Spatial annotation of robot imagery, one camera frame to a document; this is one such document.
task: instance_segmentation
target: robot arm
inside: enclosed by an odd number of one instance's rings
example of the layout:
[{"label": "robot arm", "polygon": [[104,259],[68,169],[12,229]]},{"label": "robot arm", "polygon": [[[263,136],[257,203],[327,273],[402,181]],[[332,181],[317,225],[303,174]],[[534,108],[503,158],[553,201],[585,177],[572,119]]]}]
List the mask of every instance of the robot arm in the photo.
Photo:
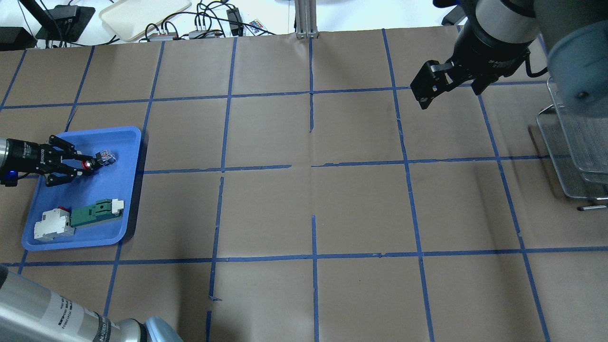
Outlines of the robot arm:
[{"label": "robot arm", "polygon": [[[80,167],[63,163],[65,159],[80,161]],[[77,176],[90,176],[95,170],[113,164],[114,155],[107,150],[95,156],[83,155],[74,145],[57,136],[50,136],[47,144],[0,138],[0,184],[16,186],[19,172],[38,173],[46,179],[46,186],[69,183]]]},{"label": "robot arm", "polygon": [[[434,1],[447,7],[457,1]],[[608,6],[605,0],[462,0],[468,21],[454,53],[443,64],[429,60],[411,83],[422,109],[441,93],[472,80],[476,95],[526,63],[529,45],[543,33],[550,50],[548,70],[566,105],[588,115],[608,94]]]}]

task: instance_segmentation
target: white circuit breaker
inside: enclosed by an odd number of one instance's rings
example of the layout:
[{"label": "white circuit breaker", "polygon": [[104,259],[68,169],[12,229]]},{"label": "white circuit breaker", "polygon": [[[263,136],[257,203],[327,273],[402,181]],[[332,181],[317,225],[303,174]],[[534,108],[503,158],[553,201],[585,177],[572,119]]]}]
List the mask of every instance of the white circuit breaker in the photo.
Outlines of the white circuit breaker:
[{"label": "white circuit breaker", "polygon": [[53,209],[42,214],[42,221],[34,225],[34,239],[51,241],[59,236],[73,236],[74,227],[70,225],[70,213],[63,209]]}]

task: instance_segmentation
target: white label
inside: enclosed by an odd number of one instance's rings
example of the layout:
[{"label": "white label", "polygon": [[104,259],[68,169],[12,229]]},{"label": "white label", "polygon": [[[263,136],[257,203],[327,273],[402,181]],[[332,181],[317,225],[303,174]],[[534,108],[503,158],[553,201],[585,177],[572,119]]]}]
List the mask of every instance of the white label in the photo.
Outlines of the white label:
[{"label": "white label", "polygon": [[49,306],[40,323],[54,332],[76,335],[84,317],[85,310],[82,306],[51,291]]},{"label": "white label", "polygon": [[85,313],[86,313],[87,315],[89,315],[89,316],[91,316],[91,317],[95,317],[95,319],[99,319],[99,316],[97,315],[97,313],[96,313],[96,312],[90,311],[90,310],[89,310],[89,309],[87,309],[87,308],[84,308],[84,310],[85,310]]}]

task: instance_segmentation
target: green electrical component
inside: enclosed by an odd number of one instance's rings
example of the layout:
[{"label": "green electrical component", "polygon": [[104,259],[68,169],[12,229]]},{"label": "green electrical component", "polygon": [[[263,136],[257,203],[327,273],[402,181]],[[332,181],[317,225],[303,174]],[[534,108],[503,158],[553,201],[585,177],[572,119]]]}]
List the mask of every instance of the green electrical component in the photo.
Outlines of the green electrical component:
[{"label": "green electrical component", "polygon": [[125,201],[104,199],[96,201],[95,204],[90,206],[72,209],[71,226],[89,226],[94,223],[118,218],[122,215],[124,208]]}]

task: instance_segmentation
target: small connector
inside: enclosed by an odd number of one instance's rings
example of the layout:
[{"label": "small connector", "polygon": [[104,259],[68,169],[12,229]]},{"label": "small connector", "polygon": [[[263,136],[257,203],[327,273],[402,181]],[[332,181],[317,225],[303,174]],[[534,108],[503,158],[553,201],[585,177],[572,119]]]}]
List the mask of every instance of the small connector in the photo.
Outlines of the small connector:
[{"label": "small connector", "polygon": [[167,32],[167,33],[152,33],[148,35],[148,41],[163,41],[163,40],[178,40],[179,37],[175,32]]}]

